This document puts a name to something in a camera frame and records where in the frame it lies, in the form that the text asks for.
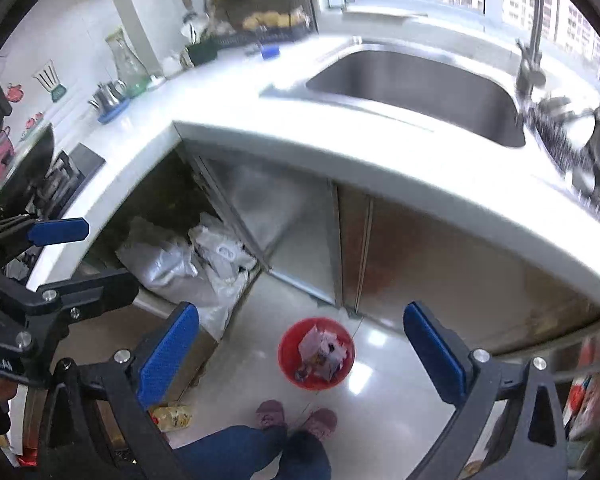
blue jeans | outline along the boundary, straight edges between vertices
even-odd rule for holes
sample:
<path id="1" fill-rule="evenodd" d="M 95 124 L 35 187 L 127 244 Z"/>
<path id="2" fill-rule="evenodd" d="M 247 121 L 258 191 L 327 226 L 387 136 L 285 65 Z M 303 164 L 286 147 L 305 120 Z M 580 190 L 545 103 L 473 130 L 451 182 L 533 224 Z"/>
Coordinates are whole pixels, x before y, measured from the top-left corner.
<path id="1" fill-rule="evenodd" d="M 330 480 L 331 465 L 320 441 L 311 433 L 298 431 L 290 438 L 285 426 L 254 430 L 231 426 L 174 450 L 202 480 L 250 480 L 282 451 L 276 480 Z"/>

faucet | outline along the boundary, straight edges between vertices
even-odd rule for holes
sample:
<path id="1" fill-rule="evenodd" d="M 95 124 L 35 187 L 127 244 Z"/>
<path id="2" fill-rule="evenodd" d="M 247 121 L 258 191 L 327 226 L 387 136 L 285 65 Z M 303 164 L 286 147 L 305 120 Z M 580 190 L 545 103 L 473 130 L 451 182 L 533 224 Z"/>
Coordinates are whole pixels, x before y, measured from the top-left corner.
<path id="1" fill-rule="evenodd" d="M 540 37 L 542 36 L 542 14 L 544 0 L 534 0 L 534 20 L 531 27 L 531 38 L 529 44 L 523 45 L 520 40 L 516 44 L 520 48 L 520 68 L 516 77 L 516 91 L 523 101 L 531 99 L 531 92 L 535 86 L 542 88 L 546 83 L 546 77 L 540 69 Z"/>

blue coaster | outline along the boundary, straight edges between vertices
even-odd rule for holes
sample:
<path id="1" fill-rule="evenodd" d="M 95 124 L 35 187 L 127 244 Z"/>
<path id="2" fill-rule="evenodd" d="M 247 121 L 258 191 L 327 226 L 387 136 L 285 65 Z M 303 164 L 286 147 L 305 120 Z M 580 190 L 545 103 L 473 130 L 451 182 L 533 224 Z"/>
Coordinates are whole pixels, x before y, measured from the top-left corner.
<path id="1" fill-rule="evenodd" d="M 107 124 L 111 122 L 113 119 L 118 117 L 121 112 L 125 111 L 128 108 L 130 102 L 131 99 L 125 99 L 116 108 L 113 108 L 113 110 L 111 110 L 110 112 L 102 114 L 100 117 L 98 117 L 98 122 L 100 124 Z"/>

stainless steel sink basin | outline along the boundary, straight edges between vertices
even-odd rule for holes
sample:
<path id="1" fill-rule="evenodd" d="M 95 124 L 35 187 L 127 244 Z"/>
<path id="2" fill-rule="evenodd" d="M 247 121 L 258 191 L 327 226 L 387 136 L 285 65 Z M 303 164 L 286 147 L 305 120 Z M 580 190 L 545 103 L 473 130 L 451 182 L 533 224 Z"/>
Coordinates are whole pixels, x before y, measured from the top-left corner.
<path id="1" fill-rule="evenodd" d="M 404 118 L 393 107 L 454 124 L 502 146 L 525 145 L 513 92 L 491 67 L 412 44 L 349 46 L 287 90 L 266 93 L 317 100 Z"/>

pink slipper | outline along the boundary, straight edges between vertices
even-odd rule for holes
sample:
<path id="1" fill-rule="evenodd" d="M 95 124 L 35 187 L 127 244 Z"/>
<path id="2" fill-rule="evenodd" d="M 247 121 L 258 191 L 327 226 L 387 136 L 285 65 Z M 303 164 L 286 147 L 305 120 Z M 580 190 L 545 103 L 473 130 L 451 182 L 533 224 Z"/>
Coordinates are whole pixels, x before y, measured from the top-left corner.
<path id="1" fill-rule="evenodd" d="M 336 431 L 337 425 L 338 417 L 336 414 L 326 408 L 320 408 L 309 415 L 309 418 L 300 429 L 311 433 L 322 442 Z"/>
<path id="2" fill-rule="evenodd" d="M 256 416 L 261 430 L 271 426 L 286 426 L 285 410 L 277 400 L 265 400 L 256 410 Z"/>

